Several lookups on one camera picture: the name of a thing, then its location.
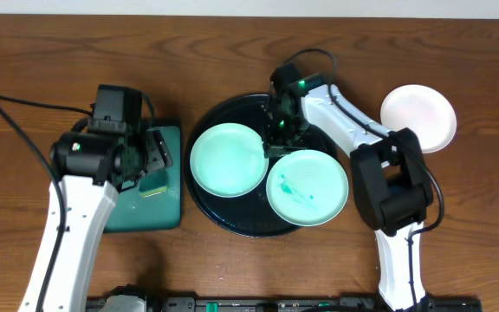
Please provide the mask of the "green yellow sponge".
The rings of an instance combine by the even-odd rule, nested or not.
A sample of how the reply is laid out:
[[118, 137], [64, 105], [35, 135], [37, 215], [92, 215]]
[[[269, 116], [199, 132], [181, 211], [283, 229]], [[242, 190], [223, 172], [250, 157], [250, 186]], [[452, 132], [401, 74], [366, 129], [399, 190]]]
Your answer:
[[168, 175], [161, 170], [152, 174], [147, 174], [139, 182], [139, 195], [148, 198], [163, 193], [168, 188]]

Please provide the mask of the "green plate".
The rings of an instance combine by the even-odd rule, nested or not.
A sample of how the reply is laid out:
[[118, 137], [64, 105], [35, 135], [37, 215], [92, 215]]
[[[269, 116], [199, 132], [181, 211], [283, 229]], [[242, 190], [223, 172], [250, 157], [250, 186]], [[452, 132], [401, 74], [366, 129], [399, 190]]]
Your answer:
[[221, 198], [253, 191], [269, 168], [262, 137], [238, 123], [222, 123], [205, 130], [193, 144], [189, 161], [197, 184]]
[[335, 218], [347, 203], [349, 191], [341, 164], [316, 150], [301, 150], [280, 158], [266, 182], [267, 199], [276, 215], [303, 227]]

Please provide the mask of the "green plate front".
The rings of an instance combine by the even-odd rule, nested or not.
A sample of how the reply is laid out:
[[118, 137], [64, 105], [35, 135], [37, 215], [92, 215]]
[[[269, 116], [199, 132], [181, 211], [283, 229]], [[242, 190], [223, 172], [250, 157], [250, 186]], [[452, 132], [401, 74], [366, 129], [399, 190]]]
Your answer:
[[335, 218], [347, 203], [349, 191], [341, 164], [316, 150], [301, 150], [280, 158], [266, 182], [267, 199], [276, 215], [303, 227]]

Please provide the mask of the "white plate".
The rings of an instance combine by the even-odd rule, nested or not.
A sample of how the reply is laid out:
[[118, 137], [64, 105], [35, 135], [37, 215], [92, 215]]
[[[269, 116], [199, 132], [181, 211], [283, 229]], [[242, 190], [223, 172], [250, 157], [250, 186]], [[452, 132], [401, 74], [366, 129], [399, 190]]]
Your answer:
[[383, 126], [394, 131], [411, 129], [423, 153], [447, 147], [457, 132], [457, 116], [450, 102], [437, 90], [418, 84], [393, 89], [380, 109]]

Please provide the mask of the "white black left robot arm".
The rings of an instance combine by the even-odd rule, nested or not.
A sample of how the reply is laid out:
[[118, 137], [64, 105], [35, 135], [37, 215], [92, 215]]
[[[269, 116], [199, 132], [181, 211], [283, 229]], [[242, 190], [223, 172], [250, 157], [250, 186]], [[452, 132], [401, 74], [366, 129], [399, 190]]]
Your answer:
[[59, 183], [66, 208], [65, 232], [44, 297], [44, 311], [81, 311], [103, 233], [175, 228], [181, 218], [181, 131], [156, 128], [163, 136], [172, 166], [142, 178], [119, 193], [109, 183], [66, 176]]

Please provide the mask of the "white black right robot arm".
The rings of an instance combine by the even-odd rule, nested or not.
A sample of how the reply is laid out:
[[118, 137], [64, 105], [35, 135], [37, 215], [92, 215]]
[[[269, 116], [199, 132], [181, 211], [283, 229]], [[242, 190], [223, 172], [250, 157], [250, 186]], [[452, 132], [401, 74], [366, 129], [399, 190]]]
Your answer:
[[321, 74], [291, 67], [271, 76], [263, 149], [277, 161], [266, 193], [282, 219], [323, 224], [349, 196], [379, 248], [379, 294], [391, 311], [419, 311], [426, 293], [418, 259], [426, 209], [441, 202], [416, 134], [362, 113]]

